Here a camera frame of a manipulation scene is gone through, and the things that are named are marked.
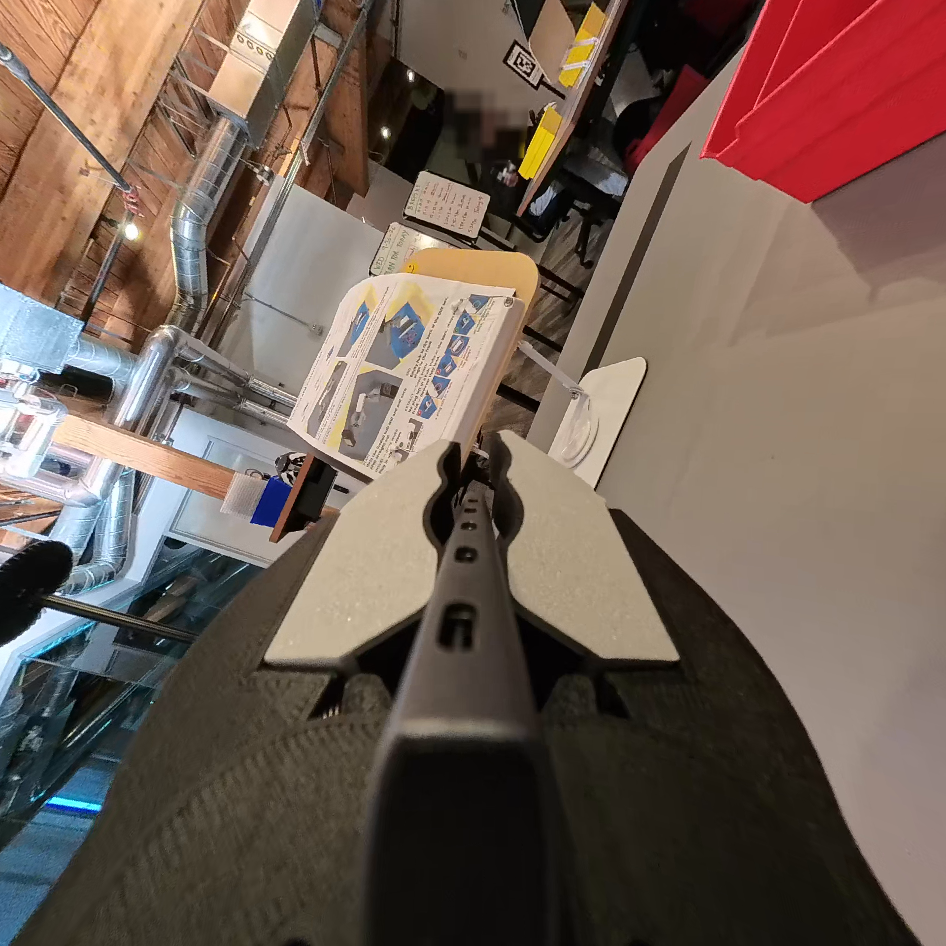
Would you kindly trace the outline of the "white stand base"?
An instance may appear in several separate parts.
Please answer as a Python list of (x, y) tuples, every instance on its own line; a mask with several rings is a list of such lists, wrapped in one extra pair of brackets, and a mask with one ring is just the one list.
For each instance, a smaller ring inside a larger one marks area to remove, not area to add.
[(644, 358), (634, 358), (594, 369), (579, 381), (556, 366), (550, 368), (570, 401), (549, 454), (593, 489), (604, 474), (647, 368)]

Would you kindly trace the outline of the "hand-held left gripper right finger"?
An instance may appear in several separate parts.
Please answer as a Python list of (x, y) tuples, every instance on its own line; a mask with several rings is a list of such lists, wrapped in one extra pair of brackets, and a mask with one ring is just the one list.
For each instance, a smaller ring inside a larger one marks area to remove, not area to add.
[(491, 436), (494, 522), (518, 613), (593, 671), (680, 656), (605, 500), (513, 432)]

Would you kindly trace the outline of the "dark USB hub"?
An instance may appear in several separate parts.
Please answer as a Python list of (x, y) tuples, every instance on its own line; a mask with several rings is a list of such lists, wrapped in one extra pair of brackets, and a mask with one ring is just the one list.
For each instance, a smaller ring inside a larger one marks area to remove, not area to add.
[(549, 755), (499, 545), (441, 479), (432, 595), (372, 770), (361, 943), (560, 944)]

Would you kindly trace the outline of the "blue sign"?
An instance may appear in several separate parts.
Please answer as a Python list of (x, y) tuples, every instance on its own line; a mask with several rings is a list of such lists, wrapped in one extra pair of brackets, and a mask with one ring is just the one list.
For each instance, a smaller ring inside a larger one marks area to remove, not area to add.
[(282, 477), (267, 478), (251, 514), (251, 524), (269, 529), (277, 526), (284, 508), (290, 502), (293, 485), (292, 481)]

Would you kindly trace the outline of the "whiteboard with writing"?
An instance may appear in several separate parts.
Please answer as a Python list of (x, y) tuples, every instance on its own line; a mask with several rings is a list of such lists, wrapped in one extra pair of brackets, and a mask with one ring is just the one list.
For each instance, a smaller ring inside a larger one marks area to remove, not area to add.
[(385, 231), (384, 237), (372, 258), (370, 276), (381, 276), (400, 272), (417, 253), (427, 249), (442, 249), (442, 241), (393, 221)]
[(489, 205), (489, 194), (424, 169), (417, 175), (403, 217), (472, 243), (479, 238)]

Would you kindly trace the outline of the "black round knob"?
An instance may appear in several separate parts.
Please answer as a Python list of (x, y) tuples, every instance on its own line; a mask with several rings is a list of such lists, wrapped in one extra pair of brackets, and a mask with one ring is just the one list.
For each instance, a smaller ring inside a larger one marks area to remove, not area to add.
[(64, 584), (72, 568), (72, 551), (58, 541), (35, 542), (2, 564), (1, 646), (30, 629), (42, 599)]

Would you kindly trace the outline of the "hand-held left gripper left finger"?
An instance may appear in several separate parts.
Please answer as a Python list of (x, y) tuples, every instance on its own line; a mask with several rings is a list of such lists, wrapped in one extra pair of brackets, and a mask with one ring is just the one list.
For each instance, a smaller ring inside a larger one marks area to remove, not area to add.
[(266, 668), (336, 671), (421, 614), (453, 530), (459, 444), (438, 441), (341, 510), (264, 656)]

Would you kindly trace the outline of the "printed instruction sheet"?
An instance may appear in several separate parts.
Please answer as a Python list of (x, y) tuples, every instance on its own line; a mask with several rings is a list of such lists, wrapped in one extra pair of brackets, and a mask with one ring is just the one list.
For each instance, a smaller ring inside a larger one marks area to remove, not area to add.
[(343, 298), (289, 429), (369, 482), (432, 443), (477, 438), (518, 341), (513, 290), (398, 273)]

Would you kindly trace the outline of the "wooden post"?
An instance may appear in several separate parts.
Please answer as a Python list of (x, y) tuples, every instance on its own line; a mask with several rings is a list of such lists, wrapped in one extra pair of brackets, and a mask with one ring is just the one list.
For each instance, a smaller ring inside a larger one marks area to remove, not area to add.
[(55, 428), (47, 454), (62, 454), (67, 464), (103, 459), (223, 501), (236, 472), (173, 446), (113, 425), (67, 414)]

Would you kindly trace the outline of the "red plastic bin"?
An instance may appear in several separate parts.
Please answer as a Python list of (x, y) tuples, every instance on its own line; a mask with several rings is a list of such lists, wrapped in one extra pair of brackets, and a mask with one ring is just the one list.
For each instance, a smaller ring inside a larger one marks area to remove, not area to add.
[(810, 204), (945, 130), (943, 1), (769, 1), (703, 160)]

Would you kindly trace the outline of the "yellow plastic object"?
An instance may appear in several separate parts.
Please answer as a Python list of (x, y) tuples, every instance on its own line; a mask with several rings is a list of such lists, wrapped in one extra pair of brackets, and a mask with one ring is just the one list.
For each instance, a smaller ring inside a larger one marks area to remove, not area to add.
[(535, 178), (552, 147), (561, 124), (562, 116), (557, 112), (555, 105), (551, 103), (534, 120), (530, 128), (531, 137), (518, 168), (518, 174), (522, 180), (531, 181)]

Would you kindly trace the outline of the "silver ventilation duct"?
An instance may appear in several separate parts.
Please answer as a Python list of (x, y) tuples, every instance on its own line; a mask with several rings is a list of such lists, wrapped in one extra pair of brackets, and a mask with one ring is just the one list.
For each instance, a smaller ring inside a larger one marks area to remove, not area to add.
[(104, 456), (101, 435), (80, 450), (91, 459), (76, 478), (41, 468), (55, 432), (65, 429), (68, 411), (38, 387), (41, 341), (50, 339), (54, 369), (81, 368), (112, 380), (116, 394), (105, 414), (109, 429), (135, 433), (155, 405), (174, 361), (188, 361), (247, 386), (252, 376), (189, 333), (208, 300), (207, 226), (242, 156), (247, 136), (219, 116), (175, 205), (170, 238), (176, 296), (168, 322), (150, 333), (134, 358), (84, 337), (74, 317), (54, 311), (23, 293), (2, 287), (2, 484), (59, 503), (65, 508), (54, 540), (73, 558), (94, 537), (92, 560), (74, 565), (61, 590), (83, 593), (115, 580), (128, 550), (135, 472)]

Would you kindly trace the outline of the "wooden workbench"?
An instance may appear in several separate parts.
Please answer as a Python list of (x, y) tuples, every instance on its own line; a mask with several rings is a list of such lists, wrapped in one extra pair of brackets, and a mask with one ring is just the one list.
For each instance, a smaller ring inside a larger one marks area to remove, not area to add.
[(539, 196), (547, 179), (574, 136), (592, 93), (603, 84), (611, 49), (632, 6), (628, 1), (591, 2), (588, 29), (574, 29), (565, 2), (512, 2), (532, 57), (555, 92), (565, 92), (555, 101), (562, 116), (560, 130), (538, 173), (523, 193), (516, 210), (522, 217)]

